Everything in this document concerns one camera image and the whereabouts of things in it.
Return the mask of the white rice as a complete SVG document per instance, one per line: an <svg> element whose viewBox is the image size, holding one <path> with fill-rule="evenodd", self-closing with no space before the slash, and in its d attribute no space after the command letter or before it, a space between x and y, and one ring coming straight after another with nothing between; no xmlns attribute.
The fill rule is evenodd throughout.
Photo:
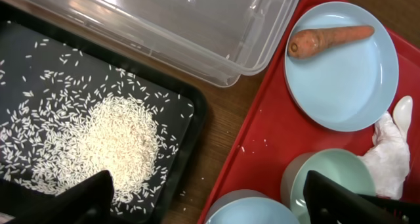
<svg viewBox="0 0 420 224"><path fill-rule="evenodd" d="M143 100L105 97L87 116L48 130L28 188L57 195L106 170L114 184L113 213L115 204L130 203L156 172L162 144Z"/></svg>

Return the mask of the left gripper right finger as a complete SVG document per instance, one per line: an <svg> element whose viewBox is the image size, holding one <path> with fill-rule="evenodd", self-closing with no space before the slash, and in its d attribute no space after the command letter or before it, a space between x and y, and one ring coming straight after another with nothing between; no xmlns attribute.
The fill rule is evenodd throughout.
<svg viewBox="0 0 420 224"><path fill-rule="evenodd" d="M419 224L418 204L356 194L317 171L303 194L311 224Z"/></svg>

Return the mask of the green bowl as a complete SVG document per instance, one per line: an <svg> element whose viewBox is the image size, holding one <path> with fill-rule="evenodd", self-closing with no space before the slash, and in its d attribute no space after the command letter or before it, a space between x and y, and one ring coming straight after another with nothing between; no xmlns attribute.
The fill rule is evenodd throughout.
<svg viewBox="0 0 420 224"><path fill-rule="evenodd" d="M289 163L280 185L282 203L301 224L310 224L303 196L306 176L310 170L321 173L356 194L376 195L368 168L355 154L338 148L304 153Z"/></svg>

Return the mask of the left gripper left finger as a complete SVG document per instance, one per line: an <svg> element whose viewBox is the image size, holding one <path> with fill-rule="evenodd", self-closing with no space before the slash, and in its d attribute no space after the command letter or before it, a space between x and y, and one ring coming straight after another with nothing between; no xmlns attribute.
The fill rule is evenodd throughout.
<svg viewBox="0 0 420 224"><path fill-rule="evenodd" d="M114 186L109 171L100 171L58 196L6 182L9 223L107 223Z"/></svg>

